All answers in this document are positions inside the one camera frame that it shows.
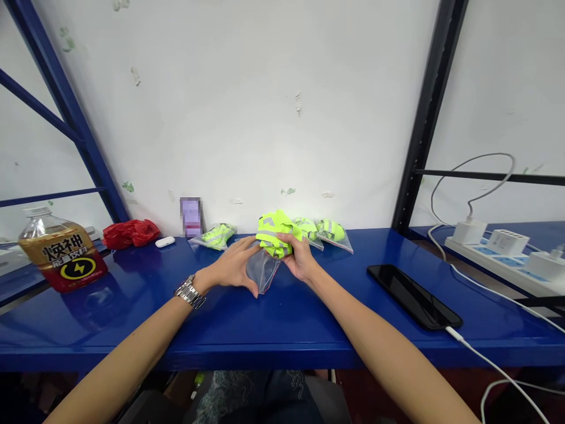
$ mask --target lightning bolt logo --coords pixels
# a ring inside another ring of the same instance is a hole
[[[96,270],[96,262],[88,257],[79,257],[61,267],[61,277],[67,280],[81,280]]]
[[[84,274],[84,265],[79,265],[78,263],[75,265],[75,272],[80,274]]]

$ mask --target power adapter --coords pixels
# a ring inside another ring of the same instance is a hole
[[[565,259],[563,245],[548,252],[532,252],[525,269],[552,283],[565,282]]]
[[[478,244],[486,229],[487,223],[474,221],[472,216],[468,216],[467,221],[457,223],[451,239],[459,244]]]
[[[512,231],[494,230],[487,247],[506,256],[517,256],[522,253],[528,241],[529,237]]]

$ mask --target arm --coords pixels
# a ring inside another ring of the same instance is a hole
[[[310,253],[308,240],[278,234],[291,243],[285,261],[325,303],[359,357],[389,396],[418,424],[479,423],[475,414],[424,355],[399,331],[331,278]]]
[[[242,238],[212,265],[196,273],[193,287],[201,294],[216,285],[244,286],[255,297],[258,288],[247,277],[245,264],[260,250],[249,246],[255,237]],[[173,297],[108,354],[65,397],[46,424],[106,423],[134,394],[167,350],[192,307]]]

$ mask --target person's left hand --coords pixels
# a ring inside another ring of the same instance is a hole
[[[262,249],[259,245],[249,248],[254,241],[255,236],[249,236],[232,244],[216,262],[196,273],[194,288],[204,296],[214,286],[241,286],[257,298],[259,288],[245,270],[249,258]]]

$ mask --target white wall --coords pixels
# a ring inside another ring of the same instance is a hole
[[[200,196],[240,232],[276,208],[390,225],[437,0],[34,4],[133,217],[179,234]]]
[[[503,151],[516,156],[516,173],[565,175],[564,75],[563,1],[469,2],[426,168]],[[461,170],[508,169],[509,159],[493,157]],[[438,178],[424,177],[411,225],[437,222],[429,205]],[[496,184],[446,178],[434,208],[446,222],[464,220],[467,200]],[[564,220],[565,187],[507,183],[474,209],[491,223]]]
[[[0,2],[0,68],[60,117],[6,5]],[[74,143],[0,85],[0,199],[94,186]],[[16,239],[28,222],[22,208],[0,208],[0,237]],[[97,193],[53,199],[54,214],[99,230],[111,219]]]

